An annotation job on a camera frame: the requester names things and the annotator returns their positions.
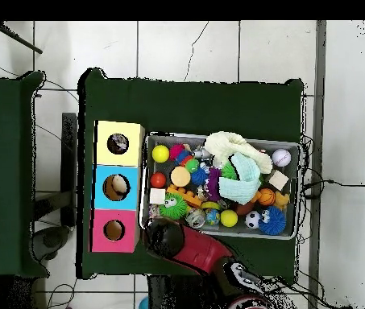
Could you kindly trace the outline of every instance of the gray plastic bin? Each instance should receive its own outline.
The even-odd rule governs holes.
[[[167,177],[167,185],[171,183],[169,179],[170,172],[175,167],[175,163],[167,161],[166,163],[155,163],[151,152],[157,145],[164,145],[171,148],[177,143],[188,143],[192,150],[197,146],[202,146],[206,136],[201,135],[189,135],[189,134],[167,134],[162,133],[150,133],[147,134],[144,141],[144,156],[143,156],[143,178],[142,178],[142,191],[139,206],[139,223],[143,227],[149,218],[149,179],[151,175],[157,171],[165,174]],[[247,139],[256,149],[264,149],[267,154],[272,156],[272,153],[283,148],[288,150],[291,154],[292,161],[286,167],[275,167],[283,174],[288,176],[290,180],[287,182],[283,189],[283,194],[288,193],[290,195],[290,202],[287,205],[284,213],[287,218],[287,225],[285,230],[278,236],[268,236],[262,233],[259,229],[249,229],[244,222],[244,217],[238,218],[238,223],[232,228],[227,228],[221,223],[219,225],[211,226],[204,225],[199,231],[208,233],[215,236],[231,236],[231,237],[246,237],[246,238],[267,238],[267,239],[282,239],[289,240],[295,237],[297,234],[298,215],[299,215],[299,199],[300,190],[302,184],[301,177],[301,164],[303,160],[303,150],[298,143],[293,142],[277,142],[277,141],[264,141],[264,140],[252,140]],[[191,183],[186,187],[187,191],[196,193],[196,187]]]

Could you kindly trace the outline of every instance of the white cloth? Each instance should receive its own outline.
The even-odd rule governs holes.
[[[272,171],[272,160],[269,155],[256,150],[245,138],[236,133],[226,131],[212,133],[205,140],[204,147],[215,156],[215,161],[222,165],[228,162],[229,156],[238,151],[254,159],[261,173],[269,174]]]

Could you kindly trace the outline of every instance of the circular hole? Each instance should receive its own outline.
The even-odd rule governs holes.
[[[125,226],[120,220],[111,220],[103,227],[103,233],[107,239],[119,241],[125,235]]]
[[[130,189],[129,181],[121,174],[110,175],[103,182],[103,193],[112,201],[124,200]]]
[[[115,133],[109,136],[107,145],[110,153],[122,155],[129,148],[129,141],[125,135]]]

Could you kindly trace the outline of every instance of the yellow ball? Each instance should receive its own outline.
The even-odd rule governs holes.
[[[221,223],[227,228],[232,228],[238,222],[238,215],[235,211],[225,210],[221,213]]]
[[[162,145],[156,146],[152,151],[152,158],[157,163],[164,163],[169,158],[169,149]]]

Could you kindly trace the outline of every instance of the dark green tablecloth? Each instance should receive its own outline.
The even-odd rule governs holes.
[[[44,74],[0,79],[0,275],[47,276],[31,256],[32,98]]]
[[[141,242],[134,253],[88,251],[95,120],[135,122],[146,131],[207,135],[225,130],[241,134],[244,138],[299,142],[302,89],[301,80],[291,80],[287,84],[115,80],[106,79],[100,69],[88,69],[79,81],[79,135],[85,136],[85,223],[83,233],[78,233],[78,243],[83,245],[77,258],[78,272],[85,277],[92,273],[191,273],[178,265],[148,256]],[[281,275],[292,281],[295,239],[222,239],[237,251],[240,260],[250,269],[267,276]]]

